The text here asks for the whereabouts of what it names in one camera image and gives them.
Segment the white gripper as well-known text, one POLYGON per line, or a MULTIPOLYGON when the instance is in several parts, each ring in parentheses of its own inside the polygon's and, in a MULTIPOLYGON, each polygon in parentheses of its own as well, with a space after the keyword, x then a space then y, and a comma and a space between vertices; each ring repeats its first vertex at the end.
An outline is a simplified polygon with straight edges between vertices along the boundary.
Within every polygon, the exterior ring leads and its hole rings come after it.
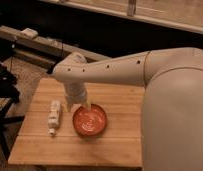
POLYGON ((90 110, 92 103, 87 99, 87 91, 83 83, 65 84, 67 103, 63 104, 65 112, 71 111, 74 104, 81 104, 86 110, 90 110))

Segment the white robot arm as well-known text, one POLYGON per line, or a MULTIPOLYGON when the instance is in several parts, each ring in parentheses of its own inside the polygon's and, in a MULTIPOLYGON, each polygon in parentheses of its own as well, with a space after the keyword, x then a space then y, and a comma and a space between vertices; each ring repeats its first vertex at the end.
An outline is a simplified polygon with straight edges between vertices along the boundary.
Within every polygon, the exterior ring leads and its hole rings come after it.
POLYGON ((54 65, 69 106, 87 102, 85 84, 143 86, 143 171, 203 171, 203 50, 151 50, 89 63, 73 52, 54 65))

